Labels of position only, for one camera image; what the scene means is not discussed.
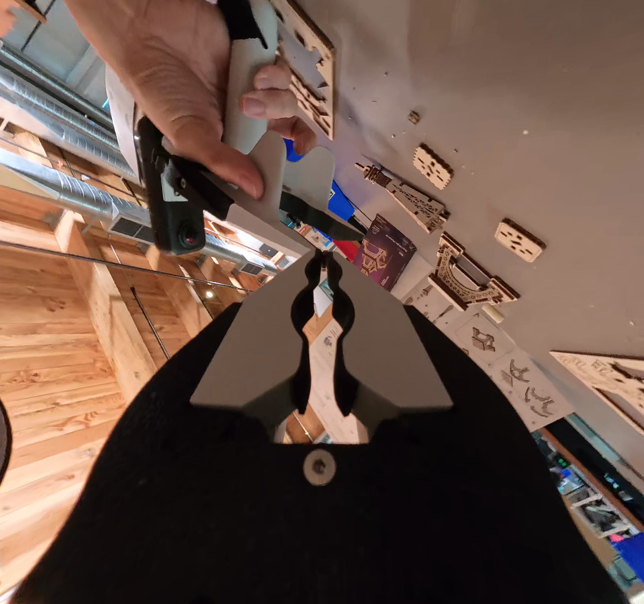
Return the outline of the wooden tower base model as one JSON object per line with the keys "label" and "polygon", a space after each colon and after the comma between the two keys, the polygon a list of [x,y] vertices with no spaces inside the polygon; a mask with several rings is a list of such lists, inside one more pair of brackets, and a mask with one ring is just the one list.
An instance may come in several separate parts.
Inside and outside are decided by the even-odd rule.
{"label": "wooden tower base model", "polygon": [[454,308],[466,312],[471,306],[491,307],[518,301],[521,295],[502,278],[492,275],[466,253],[466,249],[443,231],[439,237],[437,264],[428,281]]}

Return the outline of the diagram instruction sheet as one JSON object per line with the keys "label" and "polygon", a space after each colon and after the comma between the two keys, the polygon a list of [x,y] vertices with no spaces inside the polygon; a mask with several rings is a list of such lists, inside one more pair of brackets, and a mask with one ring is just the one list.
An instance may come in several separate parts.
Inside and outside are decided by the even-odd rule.
{"label": "diagram instruction sheet", "polygon": [[429,281],[433,267],[414,255],[391,293],[415,307],[496,384],[531,432],[572,415],[563,393],[536,361],[479,305],[457,310]]}

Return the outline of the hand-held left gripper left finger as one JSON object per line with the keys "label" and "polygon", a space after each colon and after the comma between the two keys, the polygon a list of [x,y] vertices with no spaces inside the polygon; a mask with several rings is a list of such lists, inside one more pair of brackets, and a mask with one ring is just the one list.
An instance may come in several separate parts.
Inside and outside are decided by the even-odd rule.
{"label": "hand-held left gripper left finger", "polygon": [[305,271],[320,263],[321,251],[303,255],[242,302],[190,403],[259,420],[280,442],[296,409],[291,384],[308,339],[291,318],[296,296],[309,286]]}

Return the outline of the wooden tower spire model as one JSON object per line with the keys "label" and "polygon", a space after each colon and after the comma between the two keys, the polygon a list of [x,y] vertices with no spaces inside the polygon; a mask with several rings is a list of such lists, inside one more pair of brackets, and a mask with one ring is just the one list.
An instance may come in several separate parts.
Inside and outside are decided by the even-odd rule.
{"label": "wooden tower spire model", "polygon": [[377,165],[356,162],[355,167],[362,172],[366,181],[386,190],[427,234],[443,230],[450,213],[441,202]]}

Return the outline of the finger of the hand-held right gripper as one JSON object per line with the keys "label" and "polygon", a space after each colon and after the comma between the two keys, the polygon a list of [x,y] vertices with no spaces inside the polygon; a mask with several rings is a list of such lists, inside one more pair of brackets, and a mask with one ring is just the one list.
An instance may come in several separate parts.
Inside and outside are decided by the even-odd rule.
{"label": "finger of the hand-held right gripper", "polygon": [[333,240],[361,241],[359,230],[328,209],[334,172],[334,154],[321,146],[297,162],[287,161],[279,209]]}
{"label": "finger of the hand-held right gripper", "polygon": [[250,197],[241,189],[227,189],[233,198],[226,222],[248,235],[261,240],[284,254],[296,259],[307,255],[311,244],[279,219],[279,203],[286,174],[287,190],[315,204],[312,179],[300,164],[286,162],[286,146],[278,133],[268,131],[248,155],[262,176],[264,192],[260,200]]}

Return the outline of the small square wooden plate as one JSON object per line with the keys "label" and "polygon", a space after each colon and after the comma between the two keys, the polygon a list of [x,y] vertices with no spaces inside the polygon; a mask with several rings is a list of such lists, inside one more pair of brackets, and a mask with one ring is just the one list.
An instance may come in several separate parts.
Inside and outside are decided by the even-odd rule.
{"label": "small square wooden plate", "polygon": [[424,143],[416,147],[413,165],[439,190],[444,190],[454,175],[453,168]]}
{"label": "small square wooden plate", "polygon": [[534,263],[547,248],[541,239],[508,218],[499,222],[495,240],[527,263]]}

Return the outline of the blue bin with tag label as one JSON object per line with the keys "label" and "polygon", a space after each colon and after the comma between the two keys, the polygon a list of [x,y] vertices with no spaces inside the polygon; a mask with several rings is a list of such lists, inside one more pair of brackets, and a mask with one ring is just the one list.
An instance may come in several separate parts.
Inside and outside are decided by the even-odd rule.
{"label": "blue bin with tag label", "polygon": [[348,221],[354,210],[334,180],[334,154],[325,147],[317,146],[306,155],[299,155],[293,140],[284,139],[284,142],[286,164],[283,189],[313,208]]}

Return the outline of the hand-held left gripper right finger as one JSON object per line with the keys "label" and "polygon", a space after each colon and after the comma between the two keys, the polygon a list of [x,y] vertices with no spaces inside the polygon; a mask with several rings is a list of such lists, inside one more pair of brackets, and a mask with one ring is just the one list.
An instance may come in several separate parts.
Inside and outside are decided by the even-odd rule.
{"label": "hand-held left gripper right finger", "polygon": [[326,254],[332,314],[341,327],[334,364],[334,397],[353,416],[358,441],[369,442],[382,422],[448,411],[449,396],[403,304],[345,259]]}

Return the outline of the person's right hand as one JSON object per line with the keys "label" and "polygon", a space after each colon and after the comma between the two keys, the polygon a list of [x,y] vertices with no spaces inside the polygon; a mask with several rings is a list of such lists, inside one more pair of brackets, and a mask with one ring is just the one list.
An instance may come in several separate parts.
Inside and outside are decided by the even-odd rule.
{"label": "person's right hand", "polygon": [[116,0],[99,53],[175,152],[260,199],[261,174],[222,141],[232,43],[204,0]]}

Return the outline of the wooden parts sheet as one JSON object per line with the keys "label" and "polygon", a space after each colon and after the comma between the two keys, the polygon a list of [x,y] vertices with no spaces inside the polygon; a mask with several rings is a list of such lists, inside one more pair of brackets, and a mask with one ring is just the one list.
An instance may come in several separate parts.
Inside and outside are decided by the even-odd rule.
{"label": "wooden parts sheet", "polygon": [[552,350],[550,355],[643,434],[643,358]]}
{"label": "wooden parts sheet", "polygon": [[291,71],[290,89],[303,113],[321,133],[335,138],[336,50],[296,0],[267,0],[278,27],[277,55]]}

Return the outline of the purple puzzle box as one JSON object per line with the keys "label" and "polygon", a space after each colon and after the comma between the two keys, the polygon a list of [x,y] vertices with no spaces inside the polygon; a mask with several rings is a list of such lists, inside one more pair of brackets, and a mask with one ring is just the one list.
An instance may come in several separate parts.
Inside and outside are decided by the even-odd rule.
{"label": "purple puzzle box", "polygon": [[377,214],[352,263],[361,273],[390,292],[416,252],[417,247],[411,239]]}

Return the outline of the silver ventilation duct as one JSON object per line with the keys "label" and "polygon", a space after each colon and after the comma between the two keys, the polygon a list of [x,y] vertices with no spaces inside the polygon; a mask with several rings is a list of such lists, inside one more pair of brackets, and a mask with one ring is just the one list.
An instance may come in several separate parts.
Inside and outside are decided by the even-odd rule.
{"label": "silver ventilation duct", "polygon": [[[1,149],[1,166],[27,184],[28,194],[44,196],[62,208],[87,215],[110,234],[147,245],[155,243],[147,209],[5,149]],[[213,234],[206,233],[205,246],[198,252],[234,263],[241,272],[251,275],[278,273],[268,259]]]}
{"label": "silver ventilation duct", "polygon": [[1,119],[141,184],[137,170],[120,151],[109,114],[4,45]]}

